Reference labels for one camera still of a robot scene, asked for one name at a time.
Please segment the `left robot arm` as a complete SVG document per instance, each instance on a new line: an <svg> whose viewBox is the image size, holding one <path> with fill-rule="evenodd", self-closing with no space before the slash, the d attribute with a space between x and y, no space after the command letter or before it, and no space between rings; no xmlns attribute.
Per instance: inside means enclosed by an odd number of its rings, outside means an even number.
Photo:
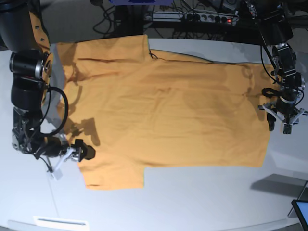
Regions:
<svg viewBox="0 0 308 231"><path fill-rule="evenodd" d="M262 95L275 101L259 105L266 111L269 130L273 131L275 122L282 123L283 134L291 134L293 126L307 110L297 108L304 99L305 80L296 71L296 54L288 44L293 37L288 23L284 3L280 0L247 0L247 8L263 39L261 50L265 51L273 66L269 76L279 85L279 90L263 88Z"/></svg>

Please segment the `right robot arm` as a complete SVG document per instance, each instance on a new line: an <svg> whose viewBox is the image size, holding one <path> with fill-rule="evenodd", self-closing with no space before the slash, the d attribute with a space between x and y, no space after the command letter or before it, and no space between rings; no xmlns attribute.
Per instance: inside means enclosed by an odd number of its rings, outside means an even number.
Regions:
<svg viewBox="0 0 308 231"><path fill-rule="evenodd" d="M57 137L68 119L68 98L62 89L50 85L53 54L44 51L35 40L28 1L0 2L0 37L5 47L12 51L9 69L13 73L13 148L36 159L59 157L55 167L47 166L50 173L55 173L67 159L78 162L93 159L95 149L82 139L64 144ZM43 133L41 125L46 114L42 107L46 96L51 96L53 91L64 100L64 116L56 130Z"/></svg>

